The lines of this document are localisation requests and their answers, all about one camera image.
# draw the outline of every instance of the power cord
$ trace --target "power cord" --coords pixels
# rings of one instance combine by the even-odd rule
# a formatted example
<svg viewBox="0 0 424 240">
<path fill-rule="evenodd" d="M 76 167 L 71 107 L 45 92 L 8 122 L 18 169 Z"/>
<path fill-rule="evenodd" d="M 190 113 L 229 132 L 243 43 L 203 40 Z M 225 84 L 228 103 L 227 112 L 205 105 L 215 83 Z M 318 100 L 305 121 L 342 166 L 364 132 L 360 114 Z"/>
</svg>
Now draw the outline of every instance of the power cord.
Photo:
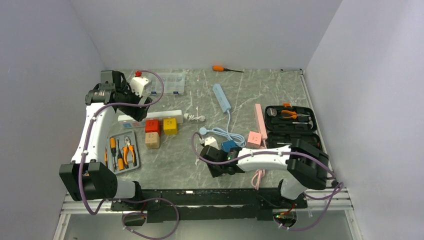
<svg viewBox="0 0 424 240">
<path fill-rule="evenodd" d="M 266 141 L 263 140 L 262 143 L 263 143 L 263 148 L 266 149 L 267 148 Z M 252 187 L 255 190 L 257 190 L 257 191 L 259 190 L 259 186 L 261 185 L 261 181 L 262 181 L 263 177 L 265 177 L 265 169 L 256 170 L 256 172 L 254 173 L 254 176 L 252 177 L 252 180 L 250 182 L 252 184 Z"/>
<path fill-rule="evenodd" d="M 206 120 L 206 117 L 203 115 L 200 116 L 194 116 L 193 114 L 189 114 L 189 113 L 184 113 L 184 115 L 182 116 L 185 120 L 188 121 L 195 121 L 195 120 L 199 120 L 200 122 L 204 122 Z"/>
<path fill-rule="evenodd" d="M 201 127 L 199 129 L 200 134 L 206 135 L 207 133 L 213 133 L 213 134 L 225 137 L 228 140 L 233 140 L 237 146 L 244 148 L 246 146 L 245 137 L 243 137 L 240 134 L 231 133 L 228 131 L 228 128 L 230 126 L 230 121 L 231 121 L 231 114 L 229 110 L 226 111 L 226 113 L 228 114 L 228 123 L 226 125 L 226 130 L 219 127 L 214 127 L 211 130 L 207 130 L 206 127 Z"/>
</svg>

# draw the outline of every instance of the yellow block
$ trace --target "yellow block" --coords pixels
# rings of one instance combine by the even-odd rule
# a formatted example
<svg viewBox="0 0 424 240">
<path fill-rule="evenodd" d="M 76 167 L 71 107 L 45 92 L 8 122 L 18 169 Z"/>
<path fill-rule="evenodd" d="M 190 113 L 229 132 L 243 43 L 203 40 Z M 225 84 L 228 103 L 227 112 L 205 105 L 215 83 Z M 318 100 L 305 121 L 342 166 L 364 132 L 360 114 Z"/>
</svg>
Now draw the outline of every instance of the yellow block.
<svg viewBox="0 0 424 240">
<path fill-rule="evenodd" d="M 178 133 L 177 119 L 175 117 L 163 120 L 163 132 L 166 135 L 176 135 Z"/>
</svg>

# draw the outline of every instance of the blue block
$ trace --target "blue block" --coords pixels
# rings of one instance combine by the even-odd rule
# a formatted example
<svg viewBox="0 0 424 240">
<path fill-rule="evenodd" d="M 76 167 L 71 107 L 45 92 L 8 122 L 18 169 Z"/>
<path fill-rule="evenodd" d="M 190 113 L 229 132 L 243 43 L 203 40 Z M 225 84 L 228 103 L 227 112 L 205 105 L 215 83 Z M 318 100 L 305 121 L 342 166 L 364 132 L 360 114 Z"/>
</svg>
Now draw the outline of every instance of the blue block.
<svg viewBox="0 0 424 240">
<path fill-rule="evenodd" d="M 228 153 L 231 148 L 236 148 L 236 147 L 237 147 L 237 144 L 233 140 L 229 140 L 229 141 L 225 141 L 221 143 L 221 150 L 225 151 L 226 153 Z"/>
</svg>

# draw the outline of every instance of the clear plastic box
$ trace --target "clear plastic box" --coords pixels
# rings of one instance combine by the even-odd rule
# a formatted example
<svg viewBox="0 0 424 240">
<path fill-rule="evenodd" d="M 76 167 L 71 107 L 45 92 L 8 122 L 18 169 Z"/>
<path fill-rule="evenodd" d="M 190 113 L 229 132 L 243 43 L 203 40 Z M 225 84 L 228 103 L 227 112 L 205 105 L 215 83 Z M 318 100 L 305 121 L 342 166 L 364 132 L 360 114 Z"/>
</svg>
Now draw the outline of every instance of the clear plastic box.
<svg viewBox="0 0 424 240">
<path fill-rule="evenodd" d="M 158 72 L 163 81 L 164 95 L 184 95 L 184 87 L 186 85 L 186 74 L 184 72 Z M 158 95 L 161 93 L 161 83 L 151 73 L 144 75 L 151 82 L 145 88 L 149 95 Z"/>
</svg>

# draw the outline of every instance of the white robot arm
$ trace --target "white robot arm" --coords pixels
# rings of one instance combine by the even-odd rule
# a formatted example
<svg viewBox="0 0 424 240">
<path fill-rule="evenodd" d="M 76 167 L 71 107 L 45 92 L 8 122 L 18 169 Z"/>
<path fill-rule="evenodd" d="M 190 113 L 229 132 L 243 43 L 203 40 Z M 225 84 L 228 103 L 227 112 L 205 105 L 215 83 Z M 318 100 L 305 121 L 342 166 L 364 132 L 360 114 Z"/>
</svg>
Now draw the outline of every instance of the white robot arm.
<svg viewBox="0 0 424 240">
<path fill-rule="evenodd" d="M 79 145 L 70 164 L 60 166 L 59 176 L 66 186 L 72 199 L 83 200 L 78 183 L 82 156 L 83 164 L 82 185 L 87 200 L 95 199 L 132 199 L 138 200 L 139 185 L 132 181 L 118 180 L 103 163 L 105 146 L 109 129 L 115 118 L 117 109 L 141 121 L 147 115 L 149 107 L 125 106 L 125 104 L 149 104 L 152 100 L 143 98 L 145 86 L 149 79 L 136 72 L 129 81 L 119 71 L 102 71 L 100 83 L 85 96 L 86 114 L 85 124 Z"/>
<path fill-rule="evenodd" d="M 290 176 L 283 180 L 279 189 L 281 196 L 288 200 L 297 199 L 307 189 L 323 190 L 327 184 L 328 155 L 300 139 L 294 140 L 290 146 L 271 149 L 235 147 L 228 153 L 206 144 L 198 157 L 207 163 L 213 177 L 258 169 L 288 171 Z"/>
</svg>

